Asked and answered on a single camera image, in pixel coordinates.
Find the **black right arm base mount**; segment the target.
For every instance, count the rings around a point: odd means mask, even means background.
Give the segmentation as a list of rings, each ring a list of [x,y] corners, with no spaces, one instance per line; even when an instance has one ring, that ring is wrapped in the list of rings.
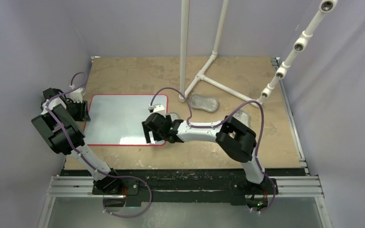
[[[234,180],[231,184],[233,196],[239,197],[252,210],[261,211],[269,206],[279,193],[277,181],[269,176],[264,177],[260,184],[248,180]]]

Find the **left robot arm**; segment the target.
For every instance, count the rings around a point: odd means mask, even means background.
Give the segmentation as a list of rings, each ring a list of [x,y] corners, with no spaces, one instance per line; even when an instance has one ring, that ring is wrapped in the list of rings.
[[[91,174],[94,187],[103,193],[118,194],[123,187],[117,173],[106,162],[99,159],[85,143],[85,135],[77,122],[89,120],[86,101],[77,104],[66,98],[59,89],[48,88],[43,91],[45,100],[41,103],[41,114],[31,122],[56,154],[75,158]]]

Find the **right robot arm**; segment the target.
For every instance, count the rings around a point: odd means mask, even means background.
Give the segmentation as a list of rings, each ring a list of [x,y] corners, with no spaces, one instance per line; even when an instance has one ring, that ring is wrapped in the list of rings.
[[[266,188],[265,171],[258,160],[256,133],[233,116],[193,126],[182,119],[172,120],[170,115],[152,113],[142,122],[142,127],[147,143],[152,139],[169,143],[216,143],[231,159],[241,163],[251,192],[260,193]]]

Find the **white board with pink rim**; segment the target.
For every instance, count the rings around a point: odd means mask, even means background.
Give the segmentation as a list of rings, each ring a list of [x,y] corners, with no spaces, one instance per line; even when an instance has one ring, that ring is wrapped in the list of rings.
[[[91,118],[84,127],[89,146],[162,146],[165,141],[147,143],[142,121],[150,115],[152,94],[96,94],[90,101]]]

